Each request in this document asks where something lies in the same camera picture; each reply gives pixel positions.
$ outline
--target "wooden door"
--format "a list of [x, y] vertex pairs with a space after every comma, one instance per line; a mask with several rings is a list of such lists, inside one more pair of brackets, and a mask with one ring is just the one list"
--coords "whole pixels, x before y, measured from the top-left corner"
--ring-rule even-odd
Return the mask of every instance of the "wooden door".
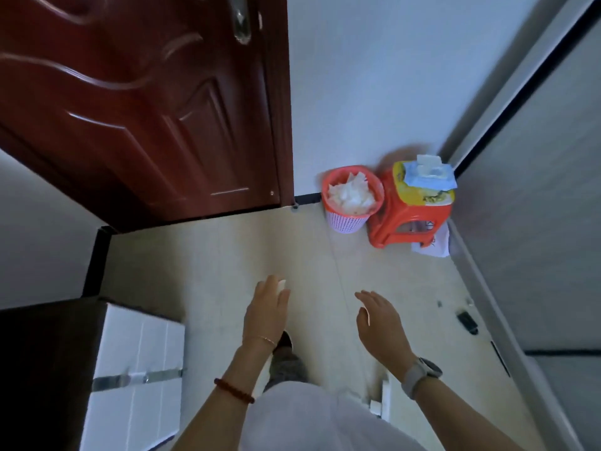
[[249, 19], [242, 45], [228, 0], [0, 0], [0, 124], [118, 230], [278, 204]]

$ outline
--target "red plastic stool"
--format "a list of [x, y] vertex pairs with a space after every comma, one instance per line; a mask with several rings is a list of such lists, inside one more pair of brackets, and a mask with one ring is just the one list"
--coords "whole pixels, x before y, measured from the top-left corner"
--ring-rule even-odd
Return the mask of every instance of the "red plastic stool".
[[[451, 214], [455, 192], [450, 190], [440, 192], [439, 196], [424, 197], [421, 189], [403, 182], [403, 163], [395, 163], [380, 176], [384, 185], [384, 204], [367, 220], [370, 243], [376, 248], [403, 242], [420, 242], [422, 246], [429, 246], [434, 234]], [[402, 225], [415, 221], [432, 222], [432, 225], [424, 232], [398, 231]]]

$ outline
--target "red beaded bracelet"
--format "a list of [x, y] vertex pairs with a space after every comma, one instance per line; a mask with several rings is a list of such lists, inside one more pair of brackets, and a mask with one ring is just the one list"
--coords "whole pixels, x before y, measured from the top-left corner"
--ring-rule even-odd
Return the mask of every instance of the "red beaded bracelet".
[[229, 394], [231, 394], [235, 398], [241, 400], [242, 402], [245, 402], [245, 403], [255, 403], [255, 398], [254, 397], [250, 396], [249, 394], [243, 393], [239, 389], [233, 387], [227, 381], [224, 381], [224, 380], [222, 380], [220, 378], [215, 378], [214, 383], [215, 383], [215, 386], [217, 386], [218, 388], [222, 389], [223, 391], [229, 392]]

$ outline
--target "pants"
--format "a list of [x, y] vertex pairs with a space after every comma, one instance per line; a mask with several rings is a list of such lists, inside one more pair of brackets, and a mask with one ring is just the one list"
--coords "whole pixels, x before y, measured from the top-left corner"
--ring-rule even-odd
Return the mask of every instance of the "pants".
[[301, 359], [292, 353], [292, 348], [282, 347], [275, 350], [269, 367], [269, 382], [265, 390], [274, 387], [282, 381], [300, 381], [309, 383], [309, 373]]

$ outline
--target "foot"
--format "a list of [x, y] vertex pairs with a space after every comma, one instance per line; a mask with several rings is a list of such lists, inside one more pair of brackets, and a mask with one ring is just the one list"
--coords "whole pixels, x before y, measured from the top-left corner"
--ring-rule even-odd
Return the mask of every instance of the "foot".
[[279, 348], [290, 348], [290, 349], [292, 349], [292, 340], [290, 339], [290, 336], [289, 336], [289, 334], [286, 331], [284, 331], [282, 333], [282, 336], [280, 337], [280, 341], [278, 342], [277, 346], [274, 349], [274, 353]]

